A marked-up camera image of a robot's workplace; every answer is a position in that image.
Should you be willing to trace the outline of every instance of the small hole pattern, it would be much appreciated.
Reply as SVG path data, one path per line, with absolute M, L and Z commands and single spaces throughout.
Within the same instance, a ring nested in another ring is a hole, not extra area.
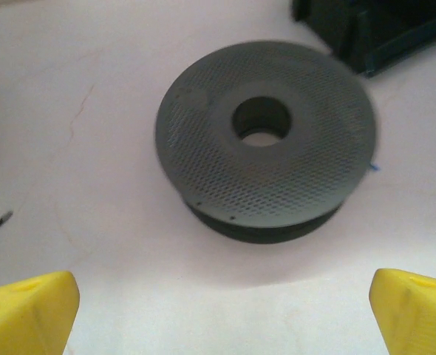
M 278 81 L 310 103 L 313 140 L 304 154 L 296 149 L 271 161 L 246 160 L 217 138 L 214 103 L 252 81 Z M 177 98 L 173 87 L 191 92 Z M 211 217 L 263 227 L 319 217 L 357 186 L 374 152 L 374 115 L 357 79 L 303 46 L 260 41 L 226 47 L 188 68 L 172 88 L 157 116 L 156 143 L 165 142 L 159 158 L 184 199 Z M 199 102 L 203 97 L 206 104 Z

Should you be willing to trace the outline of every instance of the perforated surface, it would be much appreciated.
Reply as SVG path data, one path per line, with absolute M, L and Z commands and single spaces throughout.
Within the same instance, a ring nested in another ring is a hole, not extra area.
M 251 147 L 231 118 L 244 100 L 286 105 L 289 134 Z M 334 209 L 363 177 L 375 122 L 361 85 L 341 64 L 295 44 L 260 41 L 212 53 L 189 67 L 161 103 L 163 168 L 195 209 L 239 226 L 303 223 Z

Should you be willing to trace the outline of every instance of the yellow plastic object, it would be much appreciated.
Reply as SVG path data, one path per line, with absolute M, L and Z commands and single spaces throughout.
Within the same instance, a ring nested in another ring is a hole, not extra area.
M 380 269 L 369 301 L 390 355 L 436 354 L 436 279 Z
M 68 271 L 0 287 L 0 355 L 62 355 L 79 300 Z

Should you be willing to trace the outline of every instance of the white surface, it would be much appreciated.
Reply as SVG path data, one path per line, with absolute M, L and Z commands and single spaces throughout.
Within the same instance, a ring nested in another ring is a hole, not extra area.
M 72 0 L 0 9 L 0 285 L 74 272 L 66 354 L 387 354 L 377 268 L 436 277 L 436 47 L 366 81 L 369 173 L 311 235 L 221 237 L 184 208 L 154 119 L 192 62 L 258 38 L 325 51 L 288 0 Z

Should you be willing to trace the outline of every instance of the surface scratch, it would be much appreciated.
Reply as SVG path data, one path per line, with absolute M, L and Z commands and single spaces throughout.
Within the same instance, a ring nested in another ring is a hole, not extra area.
M 65 236 L 65 238 L 69 241 L 69 244 L 73 246 L 75 249 L 84 252 L 84 250 L 79 246 L 77 246 L 77 244 L 74 242 L 72 235 L 69 233 L 69 231 L 65 229 L 64 224 L 62 223 L 61 220 L 57 203 L 54 203 L 54 215 L 55 215 L 55 222 L 57 222 L 58 228 L 61 230 L 61 233 Z
M 46 67 L 44 67 L 40 70 L 23 75 L 19 79 L 15 80 L 10 85 L 10 88 L 4 93 L 4 95 L 10 94 L 12 91 L 14 91 L 16 88 L 18 88 L 19 85 L 22 84 L 23 82 L 25 82 L 26 80 L 32 79 L 32 78 L 37 78 L 38 76 L 43 75 L 46 72 L 62 70 L 66 67 L 69 67 L 70 65 L 72 65 L 74 63 L 78 63 L 79 61 L 82 61 L 82 60 L 88 59 L 88 58 L 92 58 L 92 60 L 94 62 L 96 62 L 100 58 L 100 56 L 103 54 L 103 51 L 104 51 L 103 48 L 92 50 L 90 52 L 83 54 L 80 57 L 70 59 L 70 60 L 62 62 L 62 63 L 54 63 L 51 65 L 47 65 Z
M 18 207 L 18 213 L 22 210 L 22 208 L 24 207 L 24 205 L 27 202 L 27 199 L 29 198 L 29 196 L 31 195 L 31 193 L 33 192 L 34 188 L 36 187 L 36 185 L 38 184 L 39 179 L 34 180 L 34 182 L 31 184 L 31 186 L 29 187 L 29 189 L 27 190 L 26 195 L 24 196 L 21 205 L 19 205 Z
M 95 84 L 92 84 L 92 86 L 90 87 L 90 89 L 88 90 L 88 92 L 86 93 L 84 99 L 82 100 L 81 104 L 80 104 L 80 109 L 78 109 L 77 114 L 74 116 L 74 118 L 70 121 L 70 125 L 69 125 L 69 129 L 70 129 L 70 138 L 69 138 L 69 142 L 67 143 L 67 146 L 70 144 L 70 142 L 72 141 L 72 139 L 75 136 L 75 131 L 73 128 L 74 123 L 78 120 L 78 118 L 80 117 L 80 115 L 82 114 L 82 112 L 85 110 L 85 103 L 86 101 L 89 99 L 90 95 L 93 92 L 93 89 L 95 88 Z

